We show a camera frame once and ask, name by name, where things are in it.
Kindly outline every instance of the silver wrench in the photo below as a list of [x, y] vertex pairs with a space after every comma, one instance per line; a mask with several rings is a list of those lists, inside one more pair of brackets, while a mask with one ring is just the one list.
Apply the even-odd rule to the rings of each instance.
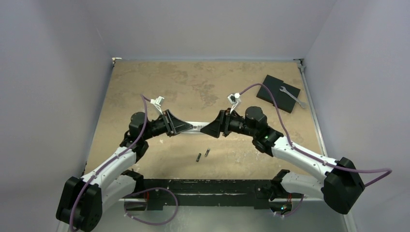
[[286, 90], [285, 87], [281, 86], [279, 90], [282, 91], [282, 92], [284, 92], [284, 93], [286, 93], [287, 95], [289, 95], [289, 97], [293, 98], [297, 103], [299, 103], [299, 105], [300, 105], [302, 108], [306, 109], [307, 104], [304, 103], [304, 102], [302, 102], [302, 101], [300, 101], [300, 100], [297, 99], [294, 95], [292, 95], [291, 93], [289, 93], [289, 92]]

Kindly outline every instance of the gray wall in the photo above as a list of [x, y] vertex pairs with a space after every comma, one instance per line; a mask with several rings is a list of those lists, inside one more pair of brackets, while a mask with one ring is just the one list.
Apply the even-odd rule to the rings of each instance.
[[360, 232], [410, 227], [409, 9], [408, 0], [338, 0], [306, 56], [329, 156], [393, 169], [353, 207]]
[[111, 70], [80, 0], [2, 1], [1, 231], [55, 231], [84, 168]]
[[86, 0], [113, 57], [304, 57], [336, 0]]

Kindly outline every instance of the purple cable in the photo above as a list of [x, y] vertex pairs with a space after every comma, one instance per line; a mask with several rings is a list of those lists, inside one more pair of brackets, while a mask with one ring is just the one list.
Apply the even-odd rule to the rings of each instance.
[[294, 214], [294, 213], [299, 209], [300, 205], [302, 205], [302, 202], [303, 202], [303, 198], [304, 198], [304, 197], [305, 197], [305, 196], [302, 195], [302, 196], [300, 197], [300, 201], [299, 201], [299, 203], [297, 204], [296, 208], [295, 208], [295, 209], [292, 209], [292, 211], [291, 211], [290, 213], [284, 215], [284, 217], [289, 217], [289, 216], [291, 216], [292, 214]]
[[268, 89], [268, 87], [266, 87], [264, 84], [256, 83], [256, 84], [253, 84], [253, 85], [249, 86], [248, 88], [244, 89], [244, 90], [243, 90], [242, 92], [240, 92], [239, 94], [242, 95], [243, 93], [245, 93], [246, 91], [248, 91], [250, 88], [252, 88], [252, 87], [254, 87], [254, 86], [262, 86], [263, 88], [266, 89], [266, 91], [268, 92], [270, 98], [272, 99], [272, 101], [273, 101], [273, 103], [274, 103], [274, 105], [275, 105], [275, 109], [276, 109], [276, 113], [278, 114], [279, 122], [280, 122], [280, 124], [281, 124], [283, 130], [285, 131], [286, 138], [288, 139], [289, 144], [291, 145], [291, 147], [293, 147], [293, 149], [295, 149], [295, 150], [298, 151], [299, 153], [301, 153], [301, 154], [303, 154], [303, 155], [305, 155], [305, 156], [307, 156], [307, 157], [309, 157], [309, 158], [311, 158], [311, 159], [314, 159], [314, 160], [316, 160], [316, 161], [318, 161], [318, 162], [321, 162], [321, 163], [323, 163], [324, 165], [327, 165], [327, 166], [329, 166], [329, 167], [336, 168], [336, 169], [339, 169], [339, 170], [342, 170], [342, 171], [346, 171], [346, 172], [351, 172], [351, 173], [384, 173], [384, 174], [382, 174], [381, 176], [375, 178], [374, 180], [369, 181], [368, 183], [366, 183], [366, 184], [365, 184], [365, 187], [368, 187], [368, 186], [370, 186], [370, 185], [372, 185], [372, 184], [378, 182], [379, 180], [385, 178], [385, 177], [388, 176], [390, 173], [392, 173], [392, 170], [391, 170], [390, 168], [381, 168], [381, 169], [373, 169], [373, 170], [360, 170], [360, 169], [351, 169], [351, 168], [339, 167], [339, 166], [336, 166], [336, 165], [327, 163], [327, 162], [325, 162], [324, 160], [321, 160], [320, 158], [317, 158], [317, 157], [315, 157], [315, 156], [313, 156], [313, 155], [311, 155], [311, 154], [309, 154], [309, 153], [307, 153], [307, 152], [305, 152], [305, 151], [303, 151], [303, 150], [301, 150], [301, 149], [295, 147], [295, 146], [293, 145], [293, 142], [291, 141], [291, 137], [290, 137], [290, 135], [289, 135], [288, 130], [285, 128], [285, 125], [283, 124], [282, 117], [280, 116], [279, 109], [278, 109], [278, 107], [277, 107], [275, 98], [273, 97], [272, 92]]
[[[148, 98], [146, 98], [146, 97], [145, 97], [144, 95], [142, 95], [142, 94], [140, 94], [140, 95], [141, 95], [142, 101], [143, 101], [143, 103], [144, 103], [144, 110], [145, 110], [144, 124], [143, 124], [143, 126], [142, 126], [141, 132], [140, 132], [140, 134], [138, 135], [137, 139], [136, 139], [129, 147], [127, 147], [127, 149], [125, 149], [125, 150], [123, 150], [121, 153], [119, 153], [119, 154], [118, 154], [118, 157], [124, 155], [125, 152], [127, 152], [131, 147], [133, 147], [133, 146], [138, 142], [138, 140], [140, 140], [140, 138], [142, 137], [142, 134], [144, 133], [145, 126], [146, 126], [146, 121], [147, 121], [147, 118], [146, 118], [147, 108], [146, 108], [145, 99], [148, 99]], [[78, 194], [77, 198], [75, 199], [75, 202], [74, 202], [73, 207], [72, 207], [72, 209], [71, 209], [70, 224], [69, 224], [71, 231], [77, 231], [77, 230], [78, 230], [78, 228], [77, 228], [77, 229], [74, 229], [74, 226], [73, 226], [73, 224], [74, 224], [74, 212], [75, 212], [75, 209], [76, 209], [78, 203], [80, 202], [80, 198], [81, 198], [81, 196], [83, 195], [84, 191], [86, 190], [87, 186], [91, 183], [91, 181], [92, 181], [93, 179], [97, 178], [97, 175], [98, 175], [104, 168], [106, 168], [110, 163], [112, 163], [112, 162], [115, 161], [115, 160], [117, 160], [117, 157], [112, 157], [109, 161], [107, 161], [106, 163], [104, 163], [104, 165], [101, 166], [101, 167], [95, 172], [95, 174], [90, 177], [90, 179], [84, 184], [83, 188], [80, 190], [80, 193]]]
[[174, 211], [174, 214], [172, 214], [172, 216], [171, 216], [168, 220], [163, 221], [163, 222], [159, 222], [159, 223], [143, 221], [143, 220], [138, 219], [138, 218], [132, 216], [131, 214], [129, 214], [129, 213], [127, 212], [127, 208], [125, 207], [125, 203], [124, 203], [125, 215], [127, 215], [127, 216], [128, 216], [129, 218], [131, 218], [131, 219], [134, 219], [134, 220], [136, 220], [136, 221], [139, 221], [139, 222], [142, 222], [142, 223], [144, 223], [144, 224], [151, 225], [151, 226], [161, 226], [161, 225], [165, 225], [166, 223], [168, 223], [168, 222], [170, 222], [172, 219], [174, 219], [175, 216], [176, 216], [176, 213], [178, 212], [178, 200], [176, 199], [175, 194], [172, 193], [170, 190], [168, 190], [168, 189], [166, 189], [166, 188], [160, 188], [160, 187], [158, 187], [158, 188], [150, 188], [150, 189], [146, 189], [146, 190], [144, 190], [144, 191], [132, 193], [132, 194], [128, 195], [127, 197], [137, 196], [137, 195], [139, 195], [139, 194], [141, 194], [141, 193], [148, 192], [148, 191], [152, 191], [152, 190], [157, 190], [157, 189], [159, 189], [159, 190], [164, 190], [164, 191], [169, 192], [169, 193], [172, 195], [172, 197], [174, 198], [174, 200], [175, 200], [175, 211]]

